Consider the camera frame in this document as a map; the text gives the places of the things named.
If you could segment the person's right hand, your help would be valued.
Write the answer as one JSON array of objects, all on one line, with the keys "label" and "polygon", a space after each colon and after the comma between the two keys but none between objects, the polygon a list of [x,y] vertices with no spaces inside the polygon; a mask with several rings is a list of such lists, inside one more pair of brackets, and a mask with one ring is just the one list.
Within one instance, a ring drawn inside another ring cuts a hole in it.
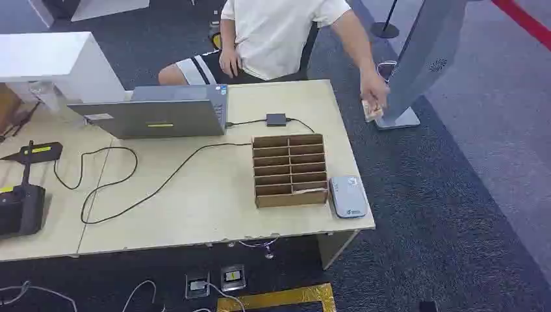
[{"label": "person's right hand", "polygon": [[220,50],[219,64],[221,70],[230,78],[237,77],[242,68],[241,59],[233,47],[226,47]]}]

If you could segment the person's left hand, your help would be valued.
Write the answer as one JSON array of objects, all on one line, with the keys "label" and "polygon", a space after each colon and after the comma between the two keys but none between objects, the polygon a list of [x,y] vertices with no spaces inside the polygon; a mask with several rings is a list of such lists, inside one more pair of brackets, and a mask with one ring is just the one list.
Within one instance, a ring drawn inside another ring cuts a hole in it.
[{"label": "person's left hand", "polygon": [[361,98],[368,112],[378,111],[387,107],[389,87],[374,70],[362,70]]}]

